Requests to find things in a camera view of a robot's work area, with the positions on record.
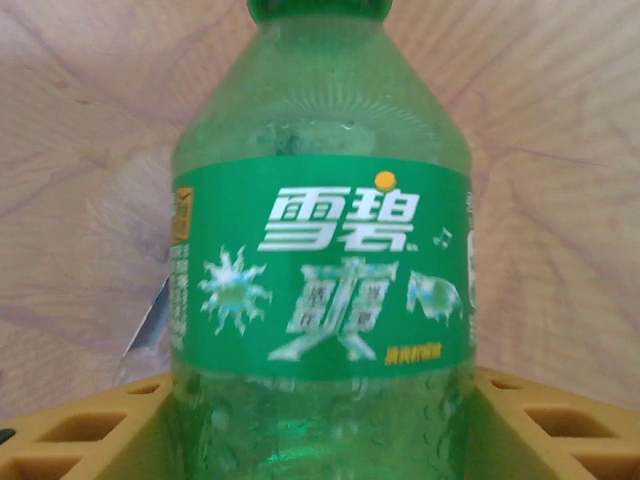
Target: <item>small yellow logo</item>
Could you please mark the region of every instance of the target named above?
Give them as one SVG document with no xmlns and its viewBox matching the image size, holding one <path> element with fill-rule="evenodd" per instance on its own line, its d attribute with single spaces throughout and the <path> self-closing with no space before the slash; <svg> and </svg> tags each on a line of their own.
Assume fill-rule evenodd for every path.
<svg viewBox="0 0 640 480">
<path fill-rule="evenodd" d="M 381 192 L 390 192 L 398 184 L 398 180 L 396 179 L 396 176 L 393 174 L 393 172 L 383 170 L 376 175 L 374 183 L 376 185 L 376 188 Z"/>
<path fill-rule="evenodd" d="M 185 242 L 191 234 L 191 215 L 193 213 L 193 188 L 179 188 L 176 192 L 175 216 L 173 217 L 173 235 L 171 244 Z"/>
</svg>

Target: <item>music note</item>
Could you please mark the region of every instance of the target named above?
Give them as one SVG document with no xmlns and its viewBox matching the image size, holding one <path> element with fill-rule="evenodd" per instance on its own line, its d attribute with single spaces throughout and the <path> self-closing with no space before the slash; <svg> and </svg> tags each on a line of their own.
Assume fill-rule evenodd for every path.
<svg viewBox="0 0 640 480">
<path fill-rule="evenodd" d="M 436 247 L 441 247 L 443 250 L 449 248 L 451 245 L 451 239 L 453 238 L 453 234 L 447 230 L 446 228 L 442 228 L 442 233 L 439 237 L 433 237 L 433 244 Z"/>
</svg>

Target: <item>white graphic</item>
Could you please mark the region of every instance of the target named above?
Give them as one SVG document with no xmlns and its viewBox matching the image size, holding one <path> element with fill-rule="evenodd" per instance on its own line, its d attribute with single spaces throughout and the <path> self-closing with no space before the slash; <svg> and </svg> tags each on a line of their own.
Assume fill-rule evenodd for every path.
<svg viewBox="0 0 640 480">
<path fill-rule="evenodd" d="M 251 322 L 255 318 L 264 320 L 264 312 L 255 306 L 258 298 L 265 298 L 271 303 L 271 292 L 267 292 L 260 285 L 253 285 L 254 279 L 262 275 L 266 265 L 261 267 L 252 266 L 248 270 L 244 269 L 244 247 L 238 251 L 236 261 L 231 263 L 231 257 L 224 247 L 220 249 L 220 265 L 204 262 L 205 273 L 211 277 L 209 280 L 202 280 L 198 288 L 206 293 L 210 293 L 209 300 L 202 304 L 201 312 L 209 312 L 209 318 L 215 310 L 218 310 L 218 320 L 220 325 L 216 330 L 218 335 L 225 326 L 229 315 L 233 316 L 233 323 L 244 335 L 246 325 L 243 316 L 249 317 Z"/>
<path fill-rule="evenodd" d="M 449 248 L 449 245 L 451 245 L 452 239 L 453 239 L 453 234 L 446 228 L 442 227 L 442 232 L 440 233 L 440 236 L 433 237 L 433 244 L 436 247 L 441 247 L 443 250 L 446 250 L 447 248 Z"/>
<path fill-rule="evenodd" d="M 322 251 L 337 232 L 346 252 L 403 252 L 420 195 L 351 187 L 282 188 L 258 251 Z"/>
<path fill-rule="evenodd" d="M 189 298 L 189 244 L 171 247 L 172 275 L 169 279 L 171 305 L 171 345 L 176 350 L 184 348 L 187 334 L 187 300 Z"/>
<path fill-rule="evenodd" d="M 462 319 L 462 299 L 453 284 L 442 278 L 427 277 L 412 271 L 407 289 L 407 310 L 413 312 L 418 301 L 425 317 L 438 322 L 444 317 L 447 328 L 455 310 L 458 310 Z"/>
<path fill-rule="evenodd" d="M 272 351 L 269 360 L 297 362 L 334 336 L 351 362 L 375 360 L 375 352 L 359 333 L 375 327 L 397 270 L 397 262 L 367 265 L 360 257 L 344 258 L 342 265 L 303 266 L 306 285 L 287 325 L 287 333 L 303 335 Z"/>
<path fill-rule="evenodd" d="M 467 237 L 467 269 L 469 274 L 469 302 L 471 306 L 476 308 L 476 267 L 475 267 L 475 250 L 474 250 L 474 241 L 473 241 L 473 230 L 469 232 L 469 236 Z M 471 312 L 469 315 L 469 328 L 470 328 L 470 337 L 469 341 L 471 345 L 475 345 L 477 342 L 476 338 L 476 316 L 474 312 Z"/>
</svg>

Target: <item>snowflake graphic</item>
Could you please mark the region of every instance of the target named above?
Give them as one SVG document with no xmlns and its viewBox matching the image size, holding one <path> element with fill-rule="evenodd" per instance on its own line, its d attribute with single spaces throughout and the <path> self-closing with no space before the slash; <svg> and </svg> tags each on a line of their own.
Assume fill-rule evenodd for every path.
<svg viewBox="0 0 640 480">
<path fill-rule="evenodd" d="M 272 294 L 260 285 L 253 285 L 254 279 L 262 275 L 267 268 L 252 266 L 244 270 L 244 248 L 238 250 L 236 261 L 231 263 L 231 256 L 222 246 L 220 249 L 220 265 L 205 261 L 203 263 L 205 275 L 210 279 L 204 279 L 198 284 L 205 293 L 210 293 L 209 300 L 202 304 L 201 312 L 209 312 L 209 319 L 215 310 L 218 310 L 220 324 L 216 329 L 218 335 L 225 326 L 227 318 L 231 315 L 241 336 L 244 336 L 246 325 L 243 316 L 249 317 L 249 322 L 254 318 L 264 320 L 264 312 L 255 306 L 258 298 L 265 298 L 271 303 Z"/>
</svg>

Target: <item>yellow text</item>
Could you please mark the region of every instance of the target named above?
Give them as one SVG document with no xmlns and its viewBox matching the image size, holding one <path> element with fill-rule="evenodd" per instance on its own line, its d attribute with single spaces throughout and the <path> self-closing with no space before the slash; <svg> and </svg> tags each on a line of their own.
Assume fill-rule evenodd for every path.
<svg viewBox="0 0 640 480">
<path fill-rule="evenodd" d="M 405 365 L 428 362 L 442 357 L 441 343 L 425 343 L 405 347 L 388 347 L 385 365 Z"/>
</svg>

